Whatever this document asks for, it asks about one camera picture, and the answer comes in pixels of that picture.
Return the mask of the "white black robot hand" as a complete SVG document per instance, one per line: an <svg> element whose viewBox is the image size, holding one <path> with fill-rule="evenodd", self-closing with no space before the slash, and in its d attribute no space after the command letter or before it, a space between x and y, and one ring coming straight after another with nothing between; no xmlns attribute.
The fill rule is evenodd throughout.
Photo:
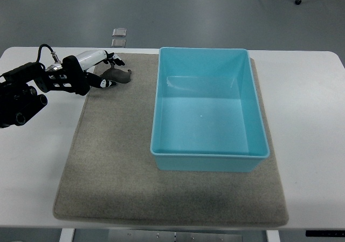
<svg viewBox="0 0 345 242"><path fill-rule="evenodd" d="M63 68L71 68L76 70L76 76L73 80L76 81L77 86L74 88L74 93L79 95L86 95L91 87L107 88L118 84L118 82L107 80L100 75L90 73L89 68L99 64L110 64L111 67L124 66L123 60L115 53L108 53L105 50L90 50L85 51L77 56L64 58Z"/></svg>

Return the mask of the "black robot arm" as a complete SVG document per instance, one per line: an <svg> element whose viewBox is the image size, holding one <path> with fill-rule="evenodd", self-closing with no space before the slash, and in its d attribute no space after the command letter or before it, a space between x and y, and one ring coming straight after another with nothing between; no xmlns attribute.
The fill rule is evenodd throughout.
<svg viewBox="0 0 345 242"><path fill-rule="evenodd" d="M1 128L25 125L47 105L47 97L28 85L30 81L34 81L44 93L65 88L59 75L54 71L49 72L40 62L44 47L50 50L54 62L61 65L53 48L41 44L35 62L26 63L1 75L4 78L1 83Z"/></svg>

